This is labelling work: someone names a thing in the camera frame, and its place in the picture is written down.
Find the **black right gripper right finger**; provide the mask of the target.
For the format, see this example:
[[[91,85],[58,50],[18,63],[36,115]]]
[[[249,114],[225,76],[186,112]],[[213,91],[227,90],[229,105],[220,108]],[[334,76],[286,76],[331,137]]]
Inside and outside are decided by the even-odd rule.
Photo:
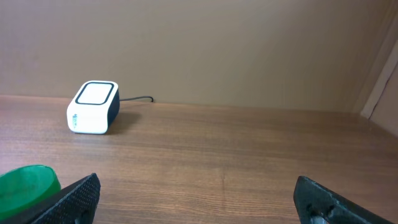
[[[294,204],[301,224],[392,224],[306,176],[297,179]]]

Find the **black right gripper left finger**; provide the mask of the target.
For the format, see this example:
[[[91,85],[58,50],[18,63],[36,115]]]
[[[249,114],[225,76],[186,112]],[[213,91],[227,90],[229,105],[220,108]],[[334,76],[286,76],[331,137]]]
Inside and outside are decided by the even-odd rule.
[[[92,173],[1,224],[92,224],[100,189],[100,180]]]

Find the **green lid jar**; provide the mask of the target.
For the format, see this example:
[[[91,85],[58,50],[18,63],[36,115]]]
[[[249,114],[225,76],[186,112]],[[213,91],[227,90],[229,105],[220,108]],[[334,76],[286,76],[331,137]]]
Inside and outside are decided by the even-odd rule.
[[[5,220],[61,190],[55,171],[29,165],[1,175],[1,220]]]

